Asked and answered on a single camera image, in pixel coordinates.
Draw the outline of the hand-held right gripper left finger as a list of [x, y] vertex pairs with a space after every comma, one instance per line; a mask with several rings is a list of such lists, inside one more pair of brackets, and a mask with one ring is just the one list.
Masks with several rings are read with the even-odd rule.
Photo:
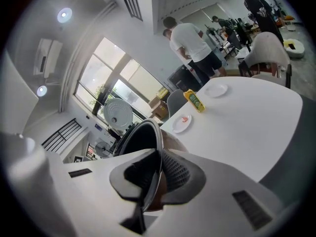
[[144, 214], [153, 198], [161, 157], [144, 149], [63, 165], [63, 199], [78, 237], [155, 237], [157, 217]]

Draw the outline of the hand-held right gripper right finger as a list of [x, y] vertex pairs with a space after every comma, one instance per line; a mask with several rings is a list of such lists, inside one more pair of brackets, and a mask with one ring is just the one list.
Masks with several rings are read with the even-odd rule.
[[[269, 189], [236, 168], [178, 150], [172, 152], [200, 167], [206, 182], [188, 203], [165, 205], [161, 215], [148, 228], [150, 237], [258, 237], [268, 233], [284, 209], [281, 200]], [[245, 191], [271, 218], [256, 230], [234, 198]]]

